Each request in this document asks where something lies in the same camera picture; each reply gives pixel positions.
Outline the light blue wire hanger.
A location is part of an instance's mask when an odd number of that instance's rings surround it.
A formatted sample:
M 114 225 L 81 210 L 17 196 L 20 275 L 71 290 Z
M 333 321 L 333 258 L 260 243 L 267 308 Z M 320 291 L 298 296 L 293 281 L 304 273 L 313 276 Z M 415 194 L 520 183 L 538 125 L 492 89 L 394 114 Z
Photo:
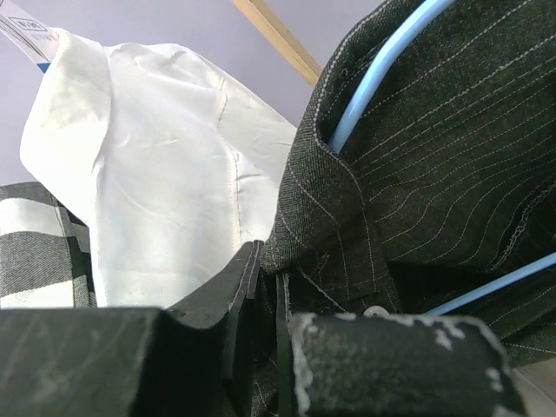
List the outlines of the light blue wire hanger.
M 388 38 L 381 47 L 367 72 L 361 79 L 359 86 L 354 92 L 348 106 L 338 122 L 337 128 L 332 135 L 328 146 L 336 154 L 340 153 L 348 138 L 354 131 L 365 108 L 373 98 L 375 92 L 394 62 L 405 50 L 405 48 L 445 9 L 453 0 L 426 0 L 424 1 L 400 27 Z M 429 316 L 440 316 L 462 308 L 467 304 L 477 301 L 491 293 L 509 287 L 514 283 L 526 279 L 541 270 L 555 265 L 555 254 L 549 254 L 537 261 L 531 262 L 522 268 L 516 269 L 500 278 L 477 287 L 451 301 L 445 302 L 436 308 L 426 312 Z

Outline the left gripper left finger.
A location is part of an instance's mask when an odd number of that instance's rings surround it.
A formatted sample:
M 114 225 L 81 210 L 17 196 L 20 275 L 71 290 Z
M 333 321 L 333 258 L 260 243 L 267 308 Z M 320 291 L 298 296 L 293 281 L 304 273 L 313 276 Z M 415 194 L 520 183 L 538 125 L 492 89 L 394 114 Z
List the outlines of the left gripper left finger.
M 166 310 L 3 311 L 2 415 L 250 415 L 260 250 Z

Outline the dark pinstriped shirt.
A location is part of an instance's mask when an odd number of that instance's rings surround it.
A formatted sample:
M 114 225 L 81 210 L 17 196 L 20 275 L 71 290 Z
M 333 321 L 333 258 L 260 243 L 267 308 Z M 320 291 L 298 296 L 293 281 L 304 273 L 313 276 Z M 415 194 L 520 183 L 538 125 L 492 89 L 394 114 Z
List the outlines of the dark pinstriped shirt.
M 555 4 L 456 1 L 400 54 L 340 153 L 328 146 L 380 48 L 417 9 L 386 1 L 321 73 L 261 252 L 261 331 L 276 280 L 293 313 L 426 312 L 555 250 Z M 496 336 L 514 369 L 555 356 L 555 270 L 441 317 Z M 278 416 L 277 341 L 252 415 Z

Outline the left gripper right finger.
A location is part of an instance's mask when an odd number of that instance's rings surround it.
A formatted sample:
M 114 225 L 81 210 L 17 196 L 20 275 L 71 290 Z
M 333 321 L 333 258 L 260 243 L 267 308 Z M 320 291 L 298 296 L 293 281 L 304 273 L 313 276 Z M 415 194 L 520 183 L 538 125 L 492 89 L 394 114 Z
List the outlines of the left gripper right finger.
M 293 313 L 276 280 L 281 416 L 523 416 L 506 354 L 469 317 Z

